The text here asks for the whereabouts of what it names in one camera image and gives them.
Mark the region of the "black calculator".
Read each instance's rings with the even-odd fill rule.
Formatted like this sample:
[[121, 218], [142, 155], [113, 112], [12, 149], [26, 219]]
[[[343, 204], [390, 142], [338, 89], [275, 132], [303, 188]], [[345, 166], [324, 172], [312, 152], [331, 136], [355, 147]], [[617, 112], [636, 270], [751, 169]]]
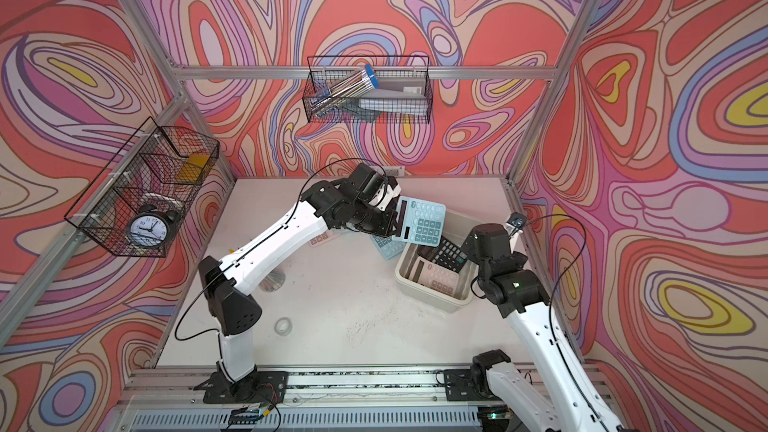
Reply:
[[455, 243], [442, 236], [427, 260], [449, 271], [459, 273], [467, 262], [466, 254]]

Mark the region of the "light blue calculator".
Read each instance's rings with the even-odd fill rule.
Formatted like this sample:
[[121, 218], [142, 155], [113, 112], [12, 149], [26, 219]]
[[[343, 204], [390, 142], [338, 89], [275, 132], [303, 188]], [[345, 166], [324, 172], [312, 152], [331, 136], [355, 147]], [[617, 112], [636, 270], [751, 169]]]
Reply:
[[444, 204], [401, 196], [396, 206], [392, 239], [436, 247], [441, 241], [446, 212]]
[[405, 242], [394, 240], [392, 237], [371, 236], [371, 240], [384, 260], [399, 256], [406, 247]]

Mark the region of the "white plastic storage box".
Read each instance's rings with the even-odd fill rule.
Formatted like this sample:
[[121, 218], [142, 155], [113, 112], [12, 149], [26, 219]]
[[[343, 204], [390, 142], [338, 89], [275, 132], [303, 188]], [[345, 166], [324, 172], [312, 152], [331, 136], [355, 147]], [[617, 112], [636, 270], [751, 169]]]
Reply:
[[[466, 216], [452, 210], [446, 212], [443, 235], [457, 245], [461, 245], [470, 230], [479, 225], [478, 219]], [[468, 305], [474, 295], [470, 290], [470, 282], [478, 273], [478, 266], [468, 262], [462, 267], [458, 276], [457, 291], [454, 295], [446, 295], [427, 286], [414, 282], [406, 275], [416, 267], [417, 245], [408, 244], [401, 253], [395, 267], [394, 277], [400, 291], [408, 297], [419, 300], [447, 313], [454, 313]]]

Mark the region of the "pink calculator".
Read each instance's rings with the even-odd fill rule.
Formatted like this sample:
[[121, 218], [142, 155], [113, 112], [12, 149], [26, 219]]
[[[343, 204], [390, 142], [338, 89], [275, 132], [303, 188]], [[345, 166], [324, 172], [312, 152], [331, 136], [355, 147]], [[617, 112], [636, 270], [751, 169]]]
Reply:
[[433, 291], [447, 296], [455, 296], [458, 290], [459, 274], [450, 269], [418, 257], [412, 280]]

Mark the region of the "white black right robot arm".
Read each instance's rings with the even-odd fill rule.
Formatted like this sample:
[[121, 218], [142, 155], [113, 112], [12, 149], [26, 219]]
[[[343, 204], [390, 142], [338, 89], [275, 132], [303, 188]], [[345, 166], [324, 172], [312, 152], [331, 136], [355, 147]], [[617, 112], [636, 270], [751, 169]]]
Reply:
[[478, 266], [476, 284], [515, 332], [533, 360], [546, 392], [540, 393], [511, 358], [496, 349], [475, 356], [475, 392], [503, 401], [529, 431], [625, 431], [570, 346], [537, 275], [512, 250], [507, 224], [473, 227], [462, 251]]

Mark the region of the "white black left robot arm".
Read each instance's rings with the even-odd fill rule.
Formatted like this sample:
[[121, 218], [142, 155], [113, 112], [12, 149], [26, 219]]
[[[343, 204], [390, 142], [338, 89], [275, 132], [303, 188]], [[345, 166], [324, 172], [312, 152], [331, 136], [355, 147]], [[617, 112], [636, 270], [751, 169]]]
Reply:
[[395, 177], [360, 163], [345, 178], [305, 184], [285, 216], [259, 236], [220, 259], [207, 256], [199, 263], [202, 295], [217, 321], [217, 371], [229, 383], [257, 370], [252, 328], [262, 309], [252, 293], [267, 275], [331, 229], [349, 226], [382, 238], [393, 235], [400, 195]]

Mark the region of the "white pink-keyed calculator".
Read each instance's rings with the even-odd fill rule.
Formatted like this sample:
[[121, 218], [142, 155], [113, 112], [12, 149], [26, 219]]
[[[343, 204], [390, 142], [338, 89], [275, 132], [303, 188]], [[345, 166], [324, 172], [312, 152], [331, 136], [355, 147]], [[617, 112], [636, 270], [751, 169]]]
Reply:
[[342, 235], [341, 232], [338, 232], [337, 230], [326, 230], [323, 233], [313, 237], [309, 241], [310, 247], [319, 247], [321, 245], [324, 245]]

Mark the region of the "white barcode label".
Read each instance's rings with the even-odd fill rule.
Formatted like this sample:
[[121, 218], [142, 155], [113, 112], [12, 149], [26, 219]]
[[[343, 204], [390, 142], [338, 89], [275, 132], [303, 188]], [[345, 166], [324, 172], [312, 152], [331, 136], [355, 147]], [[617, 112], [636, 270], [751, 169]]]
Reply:
[[392, 177], [404, 177], [406, 175], [404, 166], [386, 166], [384, 171]]

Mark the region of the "grey stapler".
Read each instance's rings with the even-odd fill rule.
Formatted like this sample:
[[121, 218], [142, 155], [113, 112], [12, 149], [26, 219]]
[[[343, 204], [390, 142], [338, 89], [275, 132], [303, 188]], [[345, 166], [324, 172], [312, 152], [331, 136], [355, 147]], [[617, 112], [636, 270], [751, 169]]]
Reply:
[[428, 112], [425, 96], [403, 91], [373, 89], [359, 98], [358, 106], [364, 110], [424, 116]]

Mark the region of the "pencil tube blue cap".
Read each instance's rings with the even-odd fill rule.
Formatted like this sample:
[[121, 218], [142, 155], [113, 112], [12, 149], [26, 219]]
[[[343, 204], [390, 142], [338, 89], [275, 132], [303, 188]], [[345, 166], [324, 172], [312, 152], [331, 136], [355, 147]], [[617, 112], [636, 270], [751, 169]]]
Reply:
[[334, 80], [313, 77], [311, 84], [314, 92], [308, 97], [308, 109], [313, 118], [341, 113], [348, 103], [379, 87], [376, 74], [368, 64]]

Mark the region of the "clear tape roll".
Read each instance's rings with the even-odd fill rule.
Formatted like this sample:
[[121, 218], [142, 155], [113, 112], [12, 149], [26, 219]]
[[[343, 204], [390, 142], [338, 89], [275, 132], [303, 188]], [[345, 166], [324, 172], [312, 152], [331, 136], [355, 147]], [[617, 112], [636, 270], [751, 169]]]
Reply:
[[292, 332], [293, 323], [288, 317], [281, 317], [275, 322], [274, 330], [278, 336], [286, 337]]

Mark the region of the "yellow sticky notes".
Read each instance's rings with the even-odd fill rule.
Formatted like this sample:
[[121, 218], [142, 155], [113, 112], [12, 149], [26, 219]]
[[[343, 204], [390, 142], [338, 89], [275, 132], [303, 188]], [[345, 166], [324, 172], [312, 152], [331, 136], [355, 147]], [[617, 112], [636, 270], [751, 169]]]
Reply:
[[210, 156], [205, 154], [192, 154], [185, 158], [174, 176], [177, 184], [192, 185], [201, 180]]

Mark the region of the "black alarm clock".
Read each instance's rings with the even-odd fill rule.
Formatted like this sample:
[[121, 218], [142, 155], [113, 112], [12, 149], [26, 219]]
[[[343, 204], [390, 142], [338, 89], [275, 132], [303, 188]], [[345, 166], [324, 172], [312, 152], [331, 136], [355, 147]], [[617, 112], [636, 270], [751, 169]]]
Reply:
[[179, 217], [177, 210], [161, 210], [153, 204], [144, 204], [129, 222], [127, 238], [139, 248], [159, 249], [170, 242]]

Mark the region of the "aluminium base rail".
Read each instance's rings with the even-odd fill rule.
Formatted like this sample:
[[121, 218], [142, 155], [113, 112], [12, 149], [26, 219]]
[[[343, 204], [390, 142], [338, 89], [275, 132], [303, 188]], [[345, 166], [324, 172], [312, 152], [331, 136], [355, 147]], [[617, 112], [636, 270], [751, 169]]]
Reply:
[[467, 364], [265, 366], [234, 392], [211, 367], [134, 373], [108, 431], [566, 431], [576, 399], [558, 402], [531, 363], [487, 373], [490, 395]]

